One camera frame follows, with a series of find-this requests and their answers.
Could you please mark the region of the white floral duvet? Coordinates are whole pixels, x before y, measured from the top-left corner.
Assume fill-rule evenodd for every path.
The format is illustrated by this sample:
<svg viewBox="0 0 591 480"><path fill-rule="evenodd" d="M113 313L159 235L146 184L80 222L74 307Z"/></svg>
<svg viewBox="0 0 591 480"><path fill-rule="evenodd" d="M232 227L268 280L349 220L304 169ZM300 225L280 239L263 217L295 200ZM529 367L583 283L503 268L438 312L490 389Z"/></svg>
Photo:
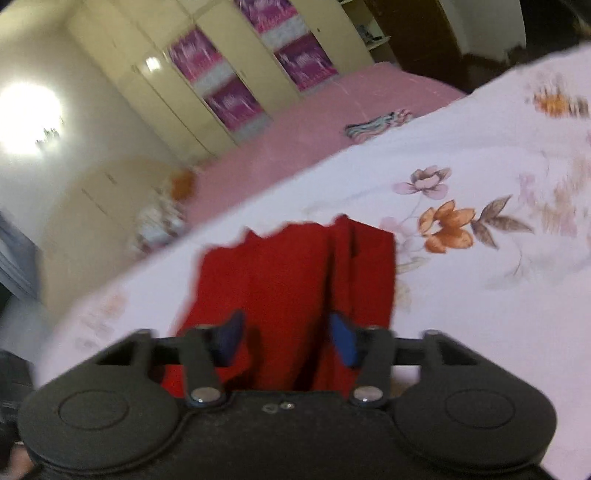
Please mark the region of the white floral duvet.
<svg viewBox="0 0 591 480"><path fill-rule="evenodd" d="M339 214L397 239L392 321L446 332L546 393L558 413L545 466L590 475L590 48L520 65L467 97L299 174L257 152L204 172L192 231L80 300L36 379L131 331L174 331L205 251Z"/></svg>

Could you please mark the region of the orange striped pillow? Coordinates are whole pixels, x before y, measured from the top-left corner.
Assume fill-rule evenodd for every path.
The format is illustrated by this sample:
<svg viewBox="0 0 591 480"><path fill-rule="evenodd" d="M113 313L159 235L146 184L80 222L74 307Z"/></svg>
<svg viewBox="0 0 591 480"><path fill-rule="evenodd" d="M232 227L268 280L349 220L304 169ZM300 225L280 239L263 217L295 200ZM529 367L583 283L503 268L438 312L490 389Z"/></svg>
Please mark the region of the orange striped pillow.
<svg viewBox="0 0 591 480"><path fill-rule="evenodd" d="M189 199L197 184L197 173L192 169L184 169L172 174L168 179L169 197L175 202Z"/></svg>

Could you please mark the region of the red knit sweater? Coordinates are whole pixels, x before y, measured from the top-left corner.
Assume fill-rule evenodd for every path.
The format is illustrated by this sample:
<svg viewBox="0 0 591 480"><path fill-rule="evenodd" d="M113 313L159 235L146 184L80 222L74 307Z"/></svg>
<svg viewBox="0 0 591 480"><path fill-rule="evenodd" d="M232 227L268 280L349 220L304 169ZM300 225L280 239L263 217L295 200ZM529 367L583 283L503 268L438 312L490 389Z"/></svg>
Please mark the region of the red knit sweater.
<svg viewBox="0 0 591 480"><path fill-rule="evenodd" d="M394 306L394 234L339 216L329 226L288 224L200 262L193 302L176 333L224 323L235 311L245 330L231 366L217 373L232 390L349 393L356 371L342 364L329 317L390 325Z"/></svg>

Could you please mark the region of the lower right purple poster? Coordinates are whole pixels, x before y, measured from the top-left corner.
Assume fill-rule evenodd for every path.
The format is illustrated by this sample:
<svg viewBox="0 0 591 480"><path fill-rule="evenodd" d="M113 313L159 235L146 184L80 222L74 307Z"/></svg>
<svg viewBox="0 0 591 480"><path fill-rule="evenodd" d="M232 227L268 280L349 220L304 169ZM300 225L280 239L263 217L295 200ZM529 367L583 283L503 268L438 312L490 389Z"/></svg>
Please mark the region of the lower right purple poster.
<svg viewBox="0 0 591 480"><path fill-rule="evenodd" d="M284 45L274 56L300 92L315 88L339 74L311 33Z"/></svg>

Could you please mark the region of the upper left purple poster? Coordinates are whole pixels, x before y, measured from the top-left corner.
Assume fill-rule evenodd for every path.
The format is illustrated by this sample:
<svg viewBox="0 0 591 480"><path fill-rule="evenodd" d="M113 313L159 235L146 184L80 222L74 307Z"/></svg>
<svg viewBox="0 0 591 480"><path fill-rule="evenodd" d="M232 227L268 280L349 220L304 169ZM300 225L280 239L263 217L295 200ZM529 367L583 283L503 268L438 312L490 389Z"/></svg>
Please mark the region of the upper left purple poster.
<svg viewBox="0 0 591 480"><path fill-rule="evenodd" d="M173 42L167 54L200 96L211 94L235 76L228 61L198 27Z"/></svg>

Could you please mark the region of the upper right purple poster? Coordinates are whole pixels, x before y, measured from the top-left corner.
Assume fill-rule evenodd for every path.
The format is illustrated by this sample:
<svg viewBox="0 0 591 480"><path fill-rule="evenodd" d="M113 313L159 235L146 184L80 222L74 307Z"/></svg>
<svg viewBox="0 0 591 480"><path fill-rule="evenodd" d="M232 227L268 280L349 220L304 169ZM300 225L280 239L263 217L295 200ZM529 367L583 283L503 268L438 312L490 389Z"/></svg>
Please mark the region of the upper right purple poster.
<svg viewBox="0 0 591 480"><path fill-rule="evenodd" d="M310 32L290 1L236 0L235 5L270 49L283 48Z"/></svg>

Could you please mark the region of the pink checked bedsheet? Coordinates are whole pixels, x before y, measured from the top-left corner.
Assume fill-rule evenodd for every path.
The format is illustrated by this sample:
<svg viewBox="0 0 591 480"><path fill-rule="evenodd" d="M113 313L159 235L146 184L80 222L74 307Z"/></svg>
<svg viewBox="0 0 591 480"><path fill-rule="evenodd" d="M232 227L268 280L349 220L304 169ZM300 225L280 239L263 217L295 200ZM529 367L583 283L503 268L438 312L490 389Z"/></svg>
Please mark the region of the pink checked bedsheet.
<svg viewBox="0 0 591 480"><path fill-rule="evenodd" d="M353 140L346 137L346 126L401 109L418 118L464 96L448 84L388 62L331 80L197 174L197 189L186 204L188 225L205 223L349 148Z"/></svg>

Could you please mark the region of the grey curtain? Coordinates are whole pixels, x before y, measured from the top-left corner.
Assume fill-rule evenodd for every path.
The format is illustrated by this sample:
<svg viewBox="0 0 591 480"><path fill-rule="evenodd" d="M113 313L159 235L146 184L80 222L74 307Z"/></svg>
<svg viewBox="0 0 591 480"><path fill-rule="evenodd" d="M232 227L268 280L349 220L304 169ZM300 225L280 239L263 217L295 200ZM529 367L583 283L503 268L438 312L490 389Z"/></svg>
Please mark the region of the grey curtain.
<svg viewBox="0 0 591 480"><path fill-rule="evenodd" d="M39 300L37 246L1 215L1 285L19 299Z"/></svg>

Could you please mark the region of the cream wardrobe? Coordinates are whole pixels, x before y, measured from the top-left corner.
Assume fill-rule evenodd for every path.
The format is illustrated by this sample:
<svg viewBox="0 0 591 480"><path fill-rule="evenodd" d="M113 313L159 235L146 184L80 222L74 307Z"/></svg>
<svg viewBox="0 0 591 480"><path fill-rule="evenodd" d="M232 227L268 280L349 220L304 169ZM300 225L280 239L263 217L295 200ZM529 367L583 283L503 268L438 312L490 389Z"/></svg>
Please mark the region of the cream wardrobe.
<svg viewBox="0 0 591 480"><path fill-rule="evenodd" d="M67 29L184 162L373 62L335 1L82 1Z"/></svg>

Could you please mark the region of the wall lamp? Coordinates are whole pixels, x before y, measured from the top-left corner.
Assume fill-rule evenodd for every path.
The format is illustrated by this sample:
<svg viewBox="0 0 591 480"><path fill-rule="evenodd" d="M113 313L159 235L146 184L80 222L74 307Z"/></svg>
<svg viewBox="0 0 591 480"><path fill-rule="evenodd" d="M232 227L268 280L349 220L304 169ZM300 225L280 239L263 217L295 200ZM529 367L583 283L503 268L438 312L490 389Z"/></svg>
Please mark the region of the wall lamp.
<svg viewBox="0 0 591 480"><path fill-rule="evenodd" d="M63 134L63 124L54 124L44 128L38 133L35 140L35 145L39 150L48 150L55 147L60 141Z"/></svg>

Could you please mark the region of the lower left purple poster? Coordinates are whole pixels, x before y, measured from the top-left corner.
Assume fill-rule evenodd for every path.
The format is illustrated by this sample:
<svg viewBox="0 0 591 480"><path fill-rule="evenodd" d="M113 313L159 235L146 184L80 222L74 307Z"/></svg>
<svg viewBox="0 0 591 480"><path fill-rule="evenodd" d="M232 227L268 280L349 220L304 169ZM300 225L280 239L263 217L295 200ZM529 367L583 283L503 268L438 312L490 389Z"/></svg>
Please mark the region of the lower left purple poster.
<svg viewBox="0 0 591 480"><path fill-rule="evenodd" d="M238 77L216 88L205 102L237 143L259 135L270 116Z"/></svg>

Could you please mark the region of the white patterned pillow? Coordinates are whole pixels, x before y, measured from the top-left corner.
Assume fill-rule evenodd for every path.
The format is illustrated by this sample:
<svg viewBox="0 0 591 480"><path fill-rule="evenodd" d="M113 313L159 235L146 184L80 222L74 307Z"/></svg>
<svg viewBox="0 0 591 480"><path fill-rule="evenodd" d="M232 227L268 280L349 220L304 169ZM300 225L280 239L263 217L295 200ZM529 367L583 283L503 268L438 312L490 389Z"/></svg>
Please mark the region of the white patterned pillow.
<svg viewBox="0 0 591 480"><path fill-rule="evenodd" d="M183 206L156 189L135 217L129 250L135 258L145 258L174 243L187 230Z"/></svg>

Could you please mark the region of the brown wooden door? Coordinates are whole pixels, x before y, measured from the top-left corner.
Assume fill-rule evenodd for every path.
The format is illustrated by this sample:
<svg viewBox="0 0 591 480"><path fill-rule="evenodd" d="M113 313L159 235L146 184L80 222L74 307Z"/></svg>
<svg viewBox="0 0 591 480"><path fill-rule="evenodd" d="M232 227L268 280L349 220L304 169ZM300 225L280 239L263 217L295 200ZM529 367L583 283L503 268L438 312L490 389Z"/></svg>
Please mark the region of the brown wooden door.
<svg viewBox="0 0 591 480"><path fill-rule="evenodd" d="M369 0L370 12L403 70L460 88L465 79L456 36L437 0Z"/></svg>

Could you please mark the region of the purple poster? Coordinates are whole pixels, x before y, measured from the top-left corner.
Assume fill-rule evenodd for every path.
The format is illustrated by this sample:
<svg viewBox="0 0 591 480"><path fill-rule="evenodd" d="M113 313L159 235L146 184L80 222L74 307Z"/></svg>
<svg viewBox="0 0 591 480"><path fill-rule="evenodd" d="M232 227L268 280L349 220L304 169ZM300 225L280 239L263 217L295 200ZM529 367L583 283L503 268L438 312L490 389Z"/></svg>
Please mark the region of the purple poster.
<svg viewBox="0 0 591 480"><path fill-rule="evenodd" d="M236 0L235 5L270 49L283 48L310 32L290 1Z"/></svg>
<svg viewBox="0 0 591 480"><path fill-rule="evenodd" d="M237 143L259 135L270 116L238 77L216 88L205 102Z"/></svg>
<svg viewBox="0 0 591 480"><path fill-rule="evenodd" d="M311 33L284 45L274 56L300 92L315 88L339 74Z"/></svg>
<svg viewBox="0 0 591 480"><path fill-rule="evenodd" d="M211 94L235 76L228 61L198 27L173 42L167 54L200 96Z"/></svg>

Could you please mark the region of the cream round headboard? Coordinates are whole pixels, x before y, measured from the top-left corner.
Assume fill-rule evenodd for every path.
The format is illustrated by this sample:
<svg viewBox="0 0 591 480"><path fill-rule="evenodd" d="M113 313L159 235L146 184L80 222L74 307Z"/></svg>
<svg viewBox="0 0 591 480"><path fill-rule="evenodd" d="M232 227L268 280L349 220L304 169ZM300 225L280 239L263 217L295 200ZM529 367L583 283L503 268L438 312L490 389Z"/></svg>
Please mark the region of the cream round headboard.
<svg viewBox="0 0 591 480"><path fill-rule="evenodd" d="M54 319L131 265L128 245L137 214L179 171L152 159L122 159L68 185L41 242L42 300Z"/></svg>

